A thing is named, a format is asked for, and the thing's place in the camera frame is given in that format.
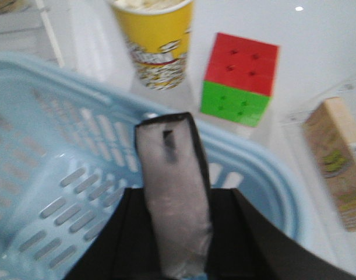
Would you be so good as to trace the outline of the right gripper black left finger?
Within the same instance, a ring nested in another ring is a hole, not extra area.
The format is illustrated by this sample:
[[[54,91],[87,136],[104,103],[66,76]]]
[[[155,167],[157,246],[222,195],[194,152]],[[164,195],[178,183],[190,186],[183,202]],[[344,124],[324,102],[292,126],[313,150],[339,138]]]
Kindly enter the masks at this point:
[[[142,188],[126,188],[119,205],[65,279],[164,279]]]

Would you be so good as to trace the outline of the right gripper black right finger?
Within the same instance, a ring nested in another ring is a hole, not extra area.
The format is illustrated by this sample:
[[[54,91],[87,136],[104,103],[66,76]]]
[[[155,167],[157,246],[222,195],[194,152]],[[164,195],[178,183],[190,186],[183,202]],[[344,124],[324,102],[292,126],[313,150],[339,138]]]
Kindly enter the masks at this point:
[[[236,188],[210,194],[208,279],[355,279],[270,223]]]

